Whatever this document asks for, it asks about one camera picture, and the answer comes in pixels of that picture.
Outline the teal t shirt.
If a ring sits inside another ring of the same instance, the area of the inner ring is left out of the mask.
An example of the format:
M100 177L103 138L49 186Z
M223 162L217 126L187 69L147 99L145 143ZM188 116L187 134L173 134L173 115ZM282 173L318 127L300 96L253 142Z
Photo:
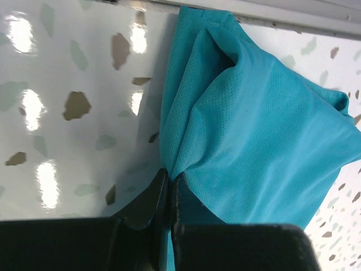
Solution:
M323 270L360 269L360 43L182 7L160 156L228 223L303 228Z

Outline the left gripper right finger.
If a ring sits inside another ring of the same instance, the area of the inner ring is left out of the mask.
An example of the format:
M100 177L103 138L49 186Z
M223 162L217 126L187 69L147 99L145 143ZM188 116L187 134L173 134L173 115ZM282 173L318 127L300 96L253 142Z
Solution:
M175 270L320 270L311 242L288 224L227 224L174 180L171 242Z

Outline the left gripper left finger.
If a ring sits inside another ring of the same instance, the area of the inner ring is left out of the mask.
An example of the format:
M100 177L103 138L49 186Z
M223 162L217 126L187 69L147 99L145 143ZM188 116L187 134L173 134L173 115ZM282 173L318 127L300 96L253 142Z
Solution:
M165 270L169 177L109 217L1 222L2 270Z

